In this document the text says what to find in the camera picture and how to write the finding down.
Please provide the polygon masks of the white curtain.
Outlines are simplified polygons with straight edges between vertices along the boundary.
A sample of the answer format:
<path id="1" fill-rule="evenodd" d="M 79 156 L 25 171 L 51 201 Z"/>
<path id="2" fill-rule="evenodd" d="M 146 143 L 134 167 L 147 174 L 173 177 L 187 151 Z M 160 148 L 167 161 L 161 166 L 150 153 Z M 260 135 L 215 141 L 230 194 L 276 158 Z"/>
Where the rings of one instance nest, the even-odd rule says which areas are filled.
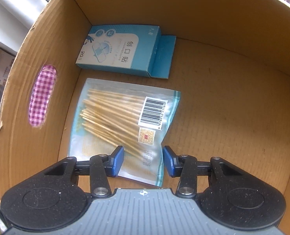
<path id="1" fill-rule="evenodd" d="M 0 0 L 0 48 L 16 54 L 50 0 Z"/>

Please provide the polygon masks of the blue bandage box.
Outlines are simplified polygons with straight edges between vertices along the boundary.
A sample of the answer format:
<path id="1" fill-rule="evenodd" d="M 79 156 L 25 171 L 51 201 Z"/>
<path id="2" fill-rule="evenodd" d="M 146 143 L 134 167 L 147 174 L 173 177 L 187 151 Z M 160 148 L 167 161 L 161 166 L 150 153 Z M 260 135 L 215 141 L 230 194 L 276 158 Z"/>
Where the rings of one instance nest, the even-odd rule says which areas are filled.
<path id="1" fill-rule="evenodd" d="M 162 35 L 158 25 L 93 26 L 76 65 L 82 69 L 168 79 L 176 36 Z"/>

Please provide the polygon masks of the pink checkered tablecloth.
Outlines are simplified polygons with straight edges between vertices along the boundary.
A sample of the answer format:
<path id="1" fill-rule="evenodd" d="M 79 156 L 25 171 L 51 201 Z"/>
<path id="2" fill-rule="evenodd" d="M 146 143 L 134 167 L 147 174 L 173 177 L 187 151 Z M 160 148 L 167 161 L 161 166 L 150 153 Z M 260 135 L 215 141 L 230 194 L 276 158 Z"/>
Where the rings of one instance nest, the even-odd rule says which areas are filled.
<path id="1" fill-rule="evenodd" d="M 44 65 L 34 82 L 30 102 L 28 119 L 33 127 L 44 123 L 46 113 L 57 77 L 57 70 L 53 65 Z"/>

